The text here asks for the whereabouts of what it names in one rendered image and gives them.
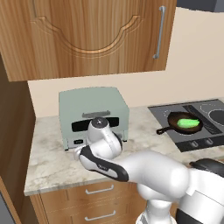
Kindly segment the wooden drawer front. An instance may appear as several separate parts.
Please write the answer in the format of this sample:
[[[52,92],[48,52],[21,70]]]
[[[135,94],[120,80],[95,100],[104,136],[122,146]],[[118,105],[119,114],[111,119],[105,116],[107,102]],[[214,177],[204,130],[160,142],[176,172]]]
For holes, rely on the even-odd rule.
[[[109,188],[111,187],[111,185],[114,185],[114,189],[112,191],[100,192],[90,195],[87,195],[85,193],[86,189],[88,189],[89,191],[96,191],[104,188]],[[107,181],[41,193],[40,198],[42,199],[46,211],[52,212],[64,208],[88,204],[91,202],[110,200],[136,192],[137,185],[134,183]]]
[[[48,212],[49,224],[135,224],[138,215],[144,210],[146,203],[133,199],[122,201],[110,200],[105,203],[96,203],[90,206],[73,207],[55,212]],[[84,217],[92,218],[111,214],[116,210],[116,215],[100,219],[85,221]]]

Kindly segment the pale green toaster oven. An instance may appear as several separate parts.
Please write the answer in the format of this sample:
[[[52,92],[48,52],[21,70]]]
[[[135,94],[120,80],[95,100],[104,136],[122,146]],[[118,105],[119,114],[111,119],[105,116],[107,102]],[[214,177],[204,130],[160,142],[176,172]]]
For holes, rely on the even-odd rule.
[[[59,122],[65,151],[85,143],[88,125],[105,117],[122,141],[129,138],[130,109],[116,87],[84,87],[59,93]]]

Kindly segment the dark grey hob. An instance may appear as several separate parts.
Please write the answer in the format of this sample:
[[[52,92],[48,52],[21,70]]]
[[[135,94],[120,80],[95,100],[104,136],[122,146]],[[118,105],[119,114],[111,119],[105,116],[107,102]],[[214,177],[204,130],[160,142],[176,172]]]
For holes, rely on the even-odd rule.
[[[202,130],[192,135],[183,135],[174,130],[167,131],[167,135],[181,152],[224,145],[224,101],[222,100],[190,101],[149,107],[149,110],[162,128],[169,125],[167,117],[171,112],[189,112],[203,122]]]

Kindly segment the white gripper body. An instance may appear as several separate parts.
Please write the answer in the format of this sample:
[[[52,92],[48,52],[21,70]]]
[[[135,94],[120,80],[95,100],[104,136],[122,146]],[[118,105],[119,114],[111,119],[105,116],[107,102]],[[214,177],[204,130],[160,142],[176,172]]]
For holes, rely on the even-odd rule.
[[[73,158],[78,161],[79,160],[79,156],[81,154],[81,150],[86,147],[86,145],[81,145],[79,147],[76,147],[75,149],[73,149]]]

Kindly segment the black frying pan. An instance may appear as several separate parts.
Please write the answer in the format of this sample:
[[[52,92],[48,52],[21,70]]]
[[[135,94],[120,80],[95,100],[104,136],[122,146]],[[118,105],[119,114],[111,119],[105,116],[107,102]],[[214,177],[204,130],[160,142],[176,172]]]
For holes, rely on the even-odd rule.
[[[182,119],[195,120],[198,121],[199,124],[191,128],[184,128],[183,126],[178,125],[178,122]],[[158,135],[162,135],[168,130],[174,130],[179,134],[191,135],[201,131],[203,128],[203,122],[196,115],[189,112],[171,112],[167,117],[167,122],[169,123],[169,126],[158,129]]]

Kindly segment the tall wooden cabinet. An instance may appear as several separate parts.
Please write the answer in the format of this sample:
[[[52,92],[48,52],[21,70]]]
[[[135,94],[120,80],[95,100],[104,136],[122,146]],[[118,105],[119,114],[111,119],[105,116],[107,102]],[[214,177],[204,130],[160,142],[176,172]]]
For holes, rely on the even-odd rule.
[[[28,83],[8,81],[0,56],[0,224],[39,224],[25,195],[35,121]]]

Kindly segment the wooden wall cupboard door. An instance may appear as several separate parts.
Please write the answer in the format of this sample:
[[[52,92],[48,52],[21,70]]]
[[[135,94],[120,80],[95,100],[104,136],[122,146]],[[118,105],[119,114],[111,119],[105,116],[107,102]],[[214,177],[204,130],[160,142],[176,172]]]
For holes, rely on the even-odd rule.
[[[161,20],[166,7],[158,59]],[[177,0],[0,0],[10,81],[163,71]]]

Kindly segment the dark grey range hood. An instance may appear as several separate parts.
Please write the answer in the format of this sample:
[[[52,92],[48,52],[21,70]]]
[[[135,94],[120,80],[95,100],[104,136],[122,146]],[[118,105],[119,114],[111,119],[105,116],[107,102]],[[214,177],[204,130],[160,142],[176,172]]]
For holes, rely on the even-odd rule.
[[[192,11],[224,12],[224,0],[177,0],[177,6]]]

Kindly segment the green corn cob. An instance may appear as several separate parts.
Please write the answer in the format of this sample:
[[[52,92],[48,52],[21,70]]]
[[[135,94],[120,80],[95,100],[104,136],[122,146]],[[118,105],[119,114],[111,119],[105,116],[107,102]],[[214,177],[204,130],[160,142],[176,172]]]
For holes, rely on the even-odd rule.
[[[182,129],[190,129],[197,127],[200,124],[198,119],[181,118],[178,120],[177,125]]]

